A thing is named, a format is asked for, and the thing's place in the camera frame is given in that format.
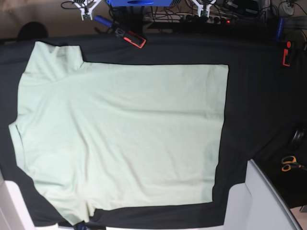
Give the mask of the light green T-shirt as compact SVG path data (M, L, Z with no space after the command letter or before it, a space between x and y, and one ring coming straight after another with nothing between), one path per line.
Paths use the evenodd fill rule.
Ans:
M69 223L213 200L227 65L85 62L36 42L9 125L17 166Z

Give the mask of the blue orange clamp top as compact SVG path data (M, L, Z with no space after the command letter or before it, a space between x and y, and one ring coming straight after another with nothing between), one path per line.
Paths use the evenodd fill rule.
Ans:
M115 35L127 42L129 42L130 44L138 47L138 48L143 48L143 46L146 43L146 39L144 39L143 37L139 36L138 34L135 34L134 32L125 29L124 27L120 26L119 24L110 21L109 19L97 15L94 17L94 20L100 24L103 24L104 26L112 29L115 33Z

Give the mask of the white power strip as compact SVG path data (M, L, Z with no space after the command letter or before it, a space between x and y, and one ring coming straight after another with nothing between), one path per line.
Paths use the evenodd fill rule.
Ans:
M219 16L216 14L206 16L198 16L190 13L148 13L143 17L143 21L149 23L211 23L211 24L222 24L231 25L236 20L231 17Z

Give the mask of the black table cloth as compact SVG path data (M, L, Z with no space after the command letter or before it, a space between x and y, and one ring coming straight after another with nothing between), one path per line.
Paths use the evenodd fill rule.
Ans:
M249 159L260 163L290 207L307 202L307 174L281 172L293 129L307 125L307 54L294 50L282 65L283 46L212 35L153 34L142 49L112 35L46 38L55 46L79 46L87 62L115 64L226 64L229 66L220 160L213 202L178 207L98 211L99 226L178 229L223 224L228 191L243 182Z

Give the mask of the blue box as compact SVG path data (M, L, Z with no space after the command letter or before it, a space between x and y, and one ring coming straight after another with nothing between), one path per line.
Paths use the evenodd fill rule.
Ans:
M176 5L178 0L107 0L113 7L145 6L145 7L170 7Z

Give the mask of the grey chair right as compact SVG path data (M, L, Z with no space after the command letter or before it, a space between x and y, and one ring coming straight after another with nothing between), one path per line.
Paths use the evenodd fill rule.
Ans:
M269 179L253 161L245 182L229 190L224 230L300 230L302 227Z

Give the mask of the black tape roll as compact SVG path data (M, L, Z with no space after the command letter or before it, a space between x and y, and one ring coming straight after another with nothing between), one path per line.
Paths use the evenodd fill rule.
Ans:
M290 137L288 148L291 150L299 149L305 137L307 136L307 129L304 127L296 127Z

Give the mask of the blue orange clamp right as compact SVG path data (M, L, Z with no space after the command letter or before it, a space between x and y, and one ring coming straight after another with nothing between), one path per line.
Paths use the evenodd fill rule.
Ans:
M276 29L276 36L275 36L276 42L281 41L284 23L285 19L283 17L279 17ZM282 59L283 66L290 67L293 47L294 46L291 41L287 41L286 43L283 44L283 59Z

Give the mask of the white chair left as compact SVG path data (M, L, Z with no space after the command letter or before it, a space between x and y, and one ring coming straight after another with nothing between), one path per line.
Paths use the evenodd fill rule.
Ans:
M0 228L2 230L58 230L58 225L35 227L19 186L0 177Z

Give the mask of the orange handled scissors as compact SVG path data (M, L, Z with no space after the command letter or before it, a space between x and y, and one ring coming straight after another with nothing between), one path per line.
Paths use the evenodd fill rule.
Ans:
M306 171L307 168L304 165L301 165L300 163L297 162L297 159L295 156L286 156L281 159L281 170L282 172L288 172L290 170L304 170Z

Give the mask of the white wall socket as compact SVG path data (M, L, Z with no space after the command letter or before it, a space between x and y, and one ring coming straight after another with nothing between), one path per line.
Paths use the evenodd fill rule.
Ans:
M294 4L289 0L283 0L279 6L279 13L281 17L293 16L295 12Z

